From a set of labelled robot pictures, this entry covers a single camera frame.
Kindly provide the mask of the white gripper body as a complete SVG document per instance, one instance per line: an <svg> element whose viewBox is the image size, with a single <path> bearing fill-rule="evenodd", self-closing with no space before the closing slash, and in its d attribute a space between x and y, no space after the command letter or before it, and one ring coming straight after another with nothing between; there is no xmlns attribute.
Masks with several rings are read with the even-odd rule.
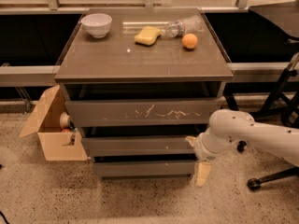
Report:
<svg viewBox="0 0 299 224"><path fill-rule="evenodd" d="M193 150L198 160L207 161L231 146L230 139L217 136L210 128L200 133L193 141Z"/></svg>

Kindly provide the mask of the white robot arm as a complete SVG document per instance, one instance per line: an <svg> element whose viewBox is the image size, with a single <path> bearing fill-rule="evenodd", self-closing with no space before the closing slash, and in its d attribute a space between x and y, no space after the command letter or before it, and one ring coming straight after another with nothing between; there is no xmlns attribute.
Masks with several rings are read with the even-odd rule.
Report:
<svg viewBox="0 0 299 224"><path fill-rule="evenodd" d="M257 190L263 183L299 175L299 130L256 122L254 117L242 111L220 109L209 119L208 128L197 137L187 136L185 140L191 145L197 158L195 163L195 184L205 185L211 170L210 160L222 150L241 142L252 144L288 163L291 169L261 178L252 178L247 186Z"/></svg>

